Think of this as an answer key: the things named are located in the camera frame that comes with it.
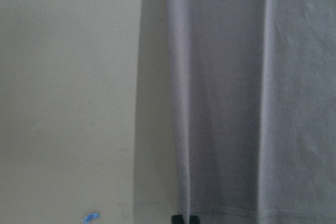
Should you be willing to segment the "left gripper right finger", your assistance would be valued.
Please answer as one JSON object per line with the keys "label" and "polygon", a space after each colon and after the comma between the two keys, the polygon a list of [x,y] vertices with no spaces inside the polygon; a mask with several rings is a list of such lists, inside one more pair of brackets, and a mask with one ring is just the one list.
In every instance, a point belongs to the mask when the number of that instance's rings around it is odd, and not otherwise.
{"label": "left gripper right finger", "polygon": [[200,224],[199,216],[190,215],[189,224]]}

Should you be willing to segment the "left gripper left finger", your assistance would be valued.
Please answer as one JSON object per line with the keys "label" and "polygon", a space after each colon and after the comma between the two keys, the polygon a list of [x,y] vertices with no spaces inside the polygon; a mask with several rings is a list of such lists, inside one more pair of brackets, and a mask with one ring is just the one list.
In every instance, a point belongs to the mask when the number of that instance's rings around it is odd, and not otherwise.
{"label": "left gripper left finger", "polygon": [[171,224],[182,224],[182,215],[173,215],[171,217]]}

